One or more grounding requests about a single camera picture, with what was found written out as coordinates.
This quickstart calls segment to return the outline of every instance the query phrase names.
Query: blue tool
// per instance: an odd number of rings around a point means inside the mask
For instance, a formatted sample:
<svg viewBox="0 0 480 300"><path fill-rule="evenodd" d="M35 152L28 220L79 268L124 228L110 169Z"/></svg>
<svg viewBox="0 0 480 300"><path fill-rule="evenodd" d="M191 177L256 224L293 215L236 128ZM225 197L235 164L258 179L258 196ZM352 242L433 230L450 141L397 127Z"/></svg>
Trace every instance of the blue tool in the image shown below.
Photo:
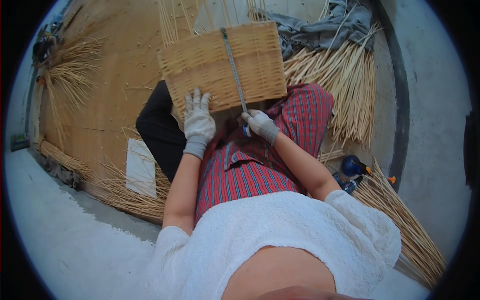
<svg viewBox="0 0 480 300"><path fill-rule="evenodd" d="M225 48L227 48L228 60L230 61L230 65L232 66L233 77L235 78L235 83L237 85L237 90L240 96L241 108L243 112L248 113L247 104L245 103L245 98L243 97L243 91L241 90L241 86L240 86L240 78L237 73L237 68L235 67L235 62L233 61L232 48L230 48L230 43L228 42L227 32L225 31L224 27L220 28L220 32L222 33L223 42L225 43ZM252 134L250 133L250 127L248 126L247 122L243 124L243 134L249 137L252 136Z"/></svg>

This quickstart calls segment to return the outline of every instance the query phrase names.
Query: gray glove cuff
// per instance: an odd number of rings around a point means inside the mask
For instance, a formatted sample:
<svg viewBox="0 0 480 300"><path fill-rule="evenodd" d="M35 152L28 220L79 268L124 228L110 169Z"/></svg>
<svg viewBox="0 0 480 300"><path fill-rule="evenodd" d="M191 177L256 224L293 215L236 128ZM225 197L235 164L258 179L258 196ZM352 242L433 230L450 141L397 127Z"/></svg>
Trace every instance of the gray glove cuff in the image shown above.
<svg viewBox="0 0 480 300"><path fill-rule="evenodd" d="M183 150L183 153L195 155L200 160L203 160L207 143L208 143L208 138L206 136L203 136L203 135L191 136L187 140L187 144L185 145L185 149Z"/></svg>
<svg viewBox="0 0 480 300"><path fill-rule="evenodd" d="M265 122L261 125L258 134L270 143L271 146L275 143L276 135L280 128L276 127L272 122Z"/></svg>

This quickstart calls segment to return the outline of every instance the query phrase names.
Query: hand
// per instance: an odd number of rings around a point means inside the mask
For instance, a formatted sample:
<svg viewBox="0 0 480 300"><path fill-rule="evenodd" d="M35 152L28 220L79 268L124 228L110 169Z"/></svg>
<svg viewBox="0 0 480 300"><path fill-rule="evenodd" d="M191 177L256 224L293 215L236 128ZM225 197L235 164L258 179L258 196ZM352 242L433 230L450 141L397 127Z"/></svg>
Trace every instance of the hand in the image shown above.
<svg viewBox="0 0 480 300"><path fill-rule="evenodd" d="M210 93L206 93L200 99L200 89L193 90L193 99L190 93L185 95L184 130L187 144L184 153L195 155L203 159L207 143L215 135L215 121L208 112Z"/></svg>
<svg viewBox="0 0 480 300"><path fill-rule="evenodd" d="M249 109L248 113L243 112L242 118L247 121L250 129L263 137L271 146L275 143L276 135L280 128L276 127L273 120L263 111L257 109Z"/></svg>

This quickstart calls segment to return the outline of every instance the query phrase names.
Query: gray rag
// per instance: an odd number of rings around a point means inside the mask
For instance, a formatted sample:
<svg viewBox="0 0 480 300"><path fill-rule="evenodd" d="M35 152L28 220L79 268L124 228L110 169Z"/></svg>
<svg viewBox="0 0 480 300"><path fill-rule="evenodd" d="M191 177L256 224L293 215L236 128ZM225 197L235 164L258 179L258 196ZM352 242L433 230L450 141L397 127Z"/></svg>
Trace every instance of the gray rag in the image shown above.
<svg viewBox="0 0 480 300"><path fill-rule="evenodd" d="M335 50L340 48L346 39L358 43L370 29L372 11L366 7L366 5L370 6L367 0L362 1L363 5L355 6L356 3L358 3L357 0L330 0L328 5L332 15L315 24L308 24L304 20L279 13L266 12L267 18L276 22L283 60L287 60L299 46L308 47L310 50L321 50L328 49L332 44L331 49ZM348 19L343 23L332 43L338 27L350 11ZM259 9L258 14L263 16L264 11ZM372 51L373 43L372 36L365 48Z"/></svg>

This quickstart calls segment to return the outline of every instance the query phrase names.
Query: red striped fabric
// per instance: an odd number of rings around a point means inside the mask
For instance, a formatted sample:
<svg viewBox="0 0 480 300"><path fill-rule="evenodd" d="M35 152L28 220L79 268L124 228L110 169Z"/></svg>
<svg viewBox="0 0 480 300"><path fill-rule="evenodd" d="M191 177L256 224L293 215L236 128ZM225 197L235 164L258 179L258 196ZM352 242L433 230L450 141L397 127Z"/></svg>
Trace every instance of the red striped fabric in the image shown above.
<svg viewBox="0 0 480 300"><path fill-rule="evenodd" d="M303 150L317 157L333 107L333 97L318 84L287 88L288 95L265 113ZM241 127L226 128L209 144L201 166L195 223L222 202L273 192L305 194L267 141L245 137Z"/></svg>

